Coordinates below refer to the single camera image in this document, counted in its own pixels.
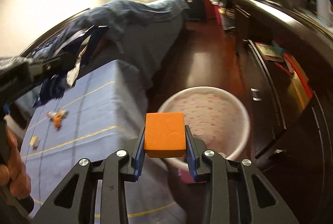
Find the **person's left hand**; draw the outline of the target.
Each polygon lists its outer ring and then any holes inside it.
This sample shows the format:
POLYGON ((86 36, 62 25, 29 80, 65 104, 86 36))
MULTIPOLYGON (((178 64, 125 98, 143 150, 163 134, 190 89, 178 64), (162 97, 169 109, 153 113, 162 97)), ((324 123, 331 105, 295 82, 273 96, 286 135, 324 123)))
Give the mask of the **person's left hand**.
POLYGON ((16 136, 9 128, 7 128, 7 141, 10 157, 6 165, 1 164, 1 186, 9 186, 13 197, 19 200, 25 199, 31 192, 31 180, 21 159, 16 136))

